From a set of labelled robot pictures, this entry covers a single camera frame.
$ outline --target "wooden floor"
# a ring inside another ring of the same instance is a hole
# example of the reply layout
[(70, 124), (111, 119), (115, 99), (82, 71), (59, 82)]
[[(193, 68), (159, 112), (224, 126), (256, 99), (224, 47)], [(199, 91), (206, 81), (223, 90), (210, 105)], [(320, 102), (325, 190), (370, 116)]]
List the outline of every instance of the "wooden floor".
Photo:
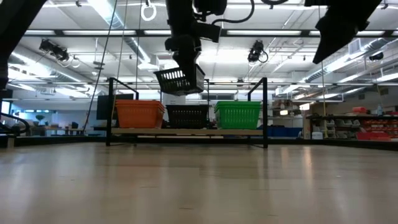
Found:
[(0, 223), (398, 223), (398, 153), (329, 146), (0, 151)]

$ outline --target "black basket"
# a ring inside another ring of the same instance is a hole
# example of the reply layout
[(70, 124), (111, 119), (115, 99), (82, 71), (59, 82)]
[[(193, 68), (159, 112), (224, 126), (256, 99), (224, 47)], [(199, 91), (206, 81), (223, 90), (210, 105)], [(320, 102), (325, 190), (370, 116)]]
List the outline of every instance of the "black basket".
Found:
[(187, 76), (180, 68), (158, 71), (154, 72), (154, 74), (159, 81), (162, 92), (171, 95), (183, 96), (201, 93), (205, 87), (205, 73), (197, 64), (192, 76)]
[(167, 105), (171, 128), (202, 129), (207, 127), (207, 105)]

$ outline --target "fluorescent light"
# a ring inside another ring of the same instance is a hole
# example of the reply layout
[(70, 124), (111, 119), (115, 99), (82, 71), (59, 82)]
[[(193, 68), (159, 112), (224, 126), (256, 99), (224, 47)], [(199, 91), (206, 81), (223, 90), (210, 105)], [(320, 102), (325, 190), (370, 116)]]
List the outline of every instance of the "fluorescent light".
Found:
[(171, 35), (171, 30), (144, 30), (145, 35)]
[[(325, 94), (325, 99), (329, 99), (335, 96), (338, 96), (340, 93), (330, 93), (330, 94)], [(323, 99), (323, 95), (318, 96), (318, 99)]]
[(228, 30), (228, 35), (300, 35), (299, 30)]
[(352, 75), (352, 76), (349, 76), (349, 77), (346, 77), (346, 78), (340, 80), (339, 83), (349, 82), (349, 81), (354, 80), (354, 79), (356, 79), (358, 77), (359, 77), (359, 75)]
[(337, 83), (338, 86), (373, 86), (372, 83)]
[(289, 113), (289, 112), (288, 112), (287, 110), (284, 110), (284, 111), (280, 111), (279, 114), (282, 115), (282, 116), (284, 116), (284, 115), (288, 115), (288, 113)]
[(310, 31), (310, 35), (321, 35), (321, 32), (317, 31), (317, 30), (313, 30), (313, 31)]
[[(251, 9), (251, 4), (227, 4), (228, 9)], [(320, 6), (321, 9), (326, 9), (326, 6)], [(256, 9), (270, 9), (270, 6), (267, 4), (256, 4)], [(272, 10), (281, 9), (281, 10), (298, 10), (298, 11), (306, 11), (306, 10), (314, 10), (318, 9), (318, 6), (291, 6), (288, 4), (279, 4), (275, 5)]]
[(84, 93), (80, 93), (78, 91), (70, 90), (70, 89), (66, 89), (66, 88), (57, 88), (56, 91), (58, 93), (61, 93), (61, 94), (67, 95), (67, 96), (72, 96), (72, 97), (83, 97), (83, 98), (87, 97)]
[(30, 87), (30, 86), (27, 86), (27, 85), (25, 85), (25, 84), (13, 85), (13, 84), (9, 84), (9, 83), (8, 83), (7, 85), (13, 86), (13, 87), (16, 87), (16, 88), (21, 88), (21, 89), (24, 89), (24, 90), (36, 91), (34, 88), (32, 88), (32, 87)]
[(54, 30), (27, 30), (25, 35), (55, 35)]
[(378, 83), (379, 86), (398, 86), (398, 83)]
[(298, 95), (298, 96), (295, 96), (294, 99), (295, 99), (295, 100), (299, 100), (299, 99), (304, 98), (304, 97), (306, 97), (305, 94), (300, 94), (300, 95)]
[(398, 73), (394, 73), (391, 75), (384, 75), (383, 77), (377, 78), (377, 80), (374, 80), (374, 82), (385, 82), (389, 80), (393, 80), (398, 78)]
[(356, 89), (353, 89), (353, 90), (350, 90), (350, 91), (345, 92), (345, 94), (355, 93), (356, 91), (362, 90), (363, 88), (364, 88), (364, 87), (356, 88)]
[(379, 36), (379, 35), (383, 35), (384, 33), (385, 33), (385, 31), (381, 31), (381, 30), (365, 30), (365, 31), (358, 32), (356, 35), (358, 35), (358, 36), (362, 36), (362, 35)]
[[(65, 35), (107, 35), (108, 30), (64, 30)], [(110, 35), (123, 35), (123, 30), (111, 30)], [(124, 35), (135, 35), (134, 30), (124, 30)]]

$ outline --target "hanging black basket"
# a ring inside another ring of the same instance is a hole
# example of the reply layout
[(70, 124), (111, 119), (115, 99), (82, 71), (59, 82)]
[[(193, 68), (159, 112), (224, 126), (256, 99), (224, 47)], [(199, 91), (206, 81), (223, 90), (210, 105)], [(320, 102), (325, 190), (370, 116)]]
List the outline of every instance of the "hanging black basket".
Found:
[(190, 76), (184, 74), (180, 68), (171, 68), (154, 74), (159, 81), (160, 89), (167, 94), (183, 96), (201, 93), (204, 90), (205, 73), (197, 64), (194, 74)]

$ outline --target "green basket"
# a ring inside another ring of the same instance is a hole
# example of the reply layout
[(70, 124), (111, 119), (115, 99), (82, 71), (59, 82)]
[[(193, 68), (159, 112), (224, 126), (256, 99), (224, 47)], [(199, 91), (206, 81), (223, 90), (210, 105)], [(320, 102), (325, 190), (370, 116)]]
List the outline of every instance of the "green basket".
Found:
[(219, 129), (257, 129), (261, 102), (219, 101), (215, 106)]

